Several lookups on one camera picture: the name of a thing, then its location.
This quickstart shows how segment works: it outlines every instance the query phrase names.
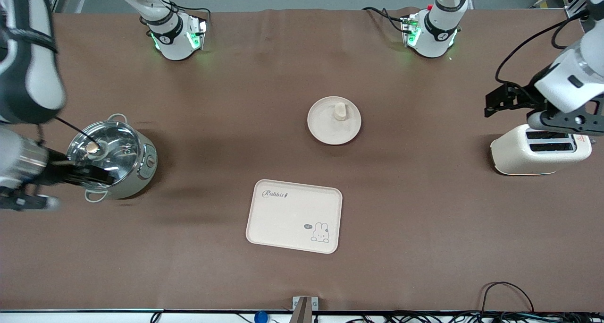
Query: robotic arm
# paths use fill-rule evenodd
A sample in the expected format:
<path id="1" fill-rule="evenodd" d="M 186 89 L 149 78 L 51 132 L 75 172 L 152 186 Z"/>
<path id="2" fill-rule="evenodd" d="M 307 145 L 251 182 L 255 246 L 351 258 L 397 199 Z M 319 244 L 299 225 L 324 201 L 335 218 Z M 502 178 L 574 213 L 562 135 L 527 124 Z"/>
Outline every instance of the robotic arm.
<path id="1" fill-rule="evenodd" d="M 470 3 L 468 0 L 436 0 L 431 9 L 423 9 L 404 20 L 403 41 L 418 54 L 438 58 L 453 45 L 457 26 Z"/>
<path id="2" fill-rule="evenodd" d="M 168 60 L 183 60 L 203 47 L 207 21 L 188 15 L 169 0 L 125 0 L 151 29 L 155 47 Z"/>
<path id="3" fill-rule="evenodd" d="M 485 117 L 502 110 L 533 108 L 534 129 L 604 136 L 604 0 L 587 0 L 595 27 L 570 45 L 531 82 L 504 84 L 486 95 Z M 588 110 L 588 102 L 595 110 Z"/>
<path id="4" fill-rule="evenodd" d="M 6 19 L 0 33 L 7 54 L 0 62 L 0 209 L 55 209 L 58 200 L 37 194 L 42 185 L 95 181 L 110 184 L 108 172 L 74 163 L 8 129 L 11 123 L 39 125 L 65 104 L 56 64 L 56 46 L 48 0 L 0 0 Z M 36 185 L 32 195 L 28 185 Z"/>

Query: cooking pot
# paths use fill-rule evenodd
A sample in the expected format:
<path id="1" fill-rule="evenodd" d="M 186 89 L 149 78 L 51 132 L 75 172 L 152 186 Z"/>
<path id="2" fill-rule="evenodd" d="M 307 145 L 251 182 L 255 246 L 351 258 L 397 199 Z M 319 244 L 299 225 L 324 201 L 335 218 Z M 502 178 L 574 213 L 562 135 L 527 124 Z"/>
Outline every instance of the cooking pot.
<path id="1" fill-rule="evenodd" d="M 151 140 L 128 125 L 124 114 L 113 114 L 106 121 L 99 121 L 82 130 L 92 137 L 78 134 L 69 144 L 69 160 L 86 162 L 114 177 L 112 185 L 84 183 L 84 198 L 91 203 L 109 199 L 121 199 L 140 192 L 153 178 L 157 170 L 157 152 Z"/>

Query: white pot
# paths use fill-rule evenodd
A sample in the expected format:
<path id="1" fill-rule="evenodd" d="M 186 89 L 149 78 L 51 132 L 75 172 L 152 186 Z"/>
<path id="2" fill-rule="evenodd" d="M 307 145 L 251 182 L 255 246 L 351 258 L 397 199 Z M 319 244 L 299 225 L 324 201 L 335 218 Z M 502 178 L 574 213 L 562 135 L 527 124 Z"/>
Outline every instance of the white pot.
<path id="1" fill-rule="evenodd" d="M 99 121 L 82 130 L 92 140 L 78 134 L 67 150 L 70 160 L 86 161 L 93 166 L 108 170 L 115 181 L 112 185 L 84 184 L 84 197 L 91 203 L 106 198 L 121 199 L 140 192 L 155 175 L 157 151 L 149 138 L 127 123 L 123 114 L 113 114 L 106 121 Z"/>

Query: blue round object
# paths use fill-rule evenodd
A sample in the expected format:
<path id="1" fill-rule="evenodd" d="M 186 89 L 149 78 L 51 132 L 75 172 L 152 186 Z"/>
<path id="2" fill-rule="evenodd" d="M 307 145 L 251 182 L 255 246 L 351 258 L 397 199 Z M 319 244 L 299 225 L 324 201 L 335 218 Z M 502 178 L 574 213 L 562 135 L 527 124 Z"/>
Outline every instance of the blue round object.
<path id="1" fill-rule="evenodd" d="M 259 311 L 254 315 L 254 323 L 268 323 L 268 314 L 264 311 Z"/>

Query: metal bracket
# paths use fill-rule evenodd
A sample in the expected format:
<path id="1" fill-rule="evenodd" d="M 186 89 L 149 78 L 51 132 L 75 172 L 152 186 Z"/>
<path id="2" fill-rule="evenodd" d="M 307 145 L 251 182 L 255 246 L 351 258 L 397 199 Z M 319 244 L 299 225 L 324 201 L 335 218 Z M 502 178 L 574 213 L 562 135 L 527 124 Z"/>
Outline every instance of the metal bracket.
<path id="1" fill-rule="evenodd" d="M 292 297 L 292 310 L 296 310 L 296 306 L 298 305 L 298 302 L 300 301 L 300 297 L 308 297 L 308 296 L 295 296 L 295 297 Z M 319 297 L 311 297 L 310 298 L 310 302 L 312 303 L 312 310 L 313 311 L 319 310 Z"/>

